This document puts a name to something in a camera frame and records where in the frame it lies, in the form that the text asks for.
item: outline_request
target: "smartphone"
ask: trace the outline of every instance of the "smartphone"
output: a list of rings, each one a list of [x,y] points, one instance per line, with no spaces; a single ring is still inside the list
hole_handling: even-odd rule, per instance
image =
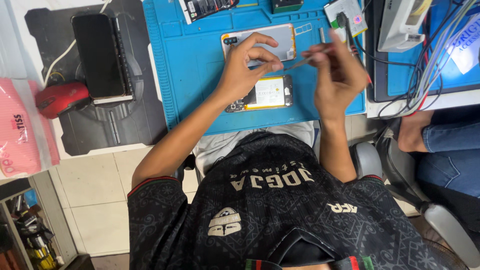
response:
[[[290,75],[261,78],[242,99],[227,108],[226,112],[277,109],[293,106],[293,82]]]
[[[220,39],[225,61],[232,48],[255,32],[273,37],[278,42],[278,46],[273,48],[267,44],[256,44],[254,47],[263,47],[267,49],[269,52],[278,56],[280,61],[293,60],[296,58],[295,29],[293,28],[293,24],[283,24],[223,34]],[[263,64],[262,61],[254,59],[250,60],[247,66],[251,67],[261,64]]]
[[[106,14],[74,16],[72,27],[90,97],[124,96],[120,49],[110,18]]]

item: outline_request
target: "pink bag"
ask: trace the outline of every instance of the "pink bag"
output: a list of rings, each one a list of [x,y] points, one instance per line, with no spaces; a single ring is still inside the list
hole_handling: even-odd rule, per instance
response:
[[[36,84],[16,81],[29,88],[26,89],[28,92],[23,89],[24,100],[33,101],[33,94],[38,91]],[[29,109],[22,102],[13,81],[0,78],[0,179],[26,177],[59,162],[48,121],[37,113],[35,105]]]

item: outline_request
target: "white pants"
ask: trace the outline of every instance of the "white pants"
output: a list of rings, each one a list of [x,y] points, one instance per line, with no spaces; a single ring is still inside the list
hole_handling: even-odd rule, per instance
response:
[[[310,147],[313,146],[313,141],[315,140],[313,121],[203,136],[193,149],[195,163],[202,177],[205,177],[205,172],[212,168],[217,159],[228,155],[240,140],[257,131],[288,134],[308,144]]]

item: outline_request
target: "blue jeans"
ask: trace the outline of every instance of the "blue jeans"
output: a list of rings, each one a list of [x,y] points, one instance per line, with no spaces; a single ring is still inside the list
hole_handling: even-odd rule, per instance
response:
[[[419,180],[480,198],[480,119],[429,125],[423,142],[430,153],[419,163]]]

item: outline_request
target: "blue tray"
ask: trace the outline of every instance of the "blue tray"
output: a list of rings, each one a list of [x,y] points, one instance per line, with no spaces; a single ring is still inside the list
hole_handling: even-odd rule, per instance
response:
[[[442,19],[445,17],[445,12],[448,8],[448,1],[442,1],[439,5],[432,7],[432,23],[431,23],[431,33],[433,33],[437,28]],[[461,29],[468,21],[469,17],[465,17],[462,22],[460,22],[457,31]],[[433,41],[432,46],[435,46],[436,40],[440,36],[440,33],[437,35],[437,38]],[[408,62],[416,63],[419,57],[419,54],[422,50],[421,45],[402,52],[402,53],[388,53],[388,60],[394,62]],[[407,92],[408,84],[410,83],[410,77],[413,72],[413,67],[398,66],[398,65],[388,65],[388,90],[387,93],[389,96],[401,95]],[[462,74],[453,60],[450,60],[444,69],[442,70],[442,77],[444,81],[444,89],[451,87],[459,86],[469,86],[480,84],[480,66],[476,65],[469,72]],[[430,91],[435,91],[440,89],[440,78],[438,78],[435,83],[430,88]]]
[[[241,0],[237,7],[187,25],[178,0],[145,0],[145,18],[152,44],[168,129],[185,119],[215,89],[224,66],[220,36],[225,33],[292,23],[312,24],[312,30],[295,37],[297,54],[320,43],[319,28],[327,30],[323,6],[328,0],[305,0],[299,11],[271,14],[270,0]],[[300,61],[285,61],[290,67]],[[304,65],[287,72],[293,79],[293,103],[289,108],[222,112],[205,135],[297,123],[319,119],[313,105],[316,69]],[[346,114],[365,112],[365,94],[360,93]]]

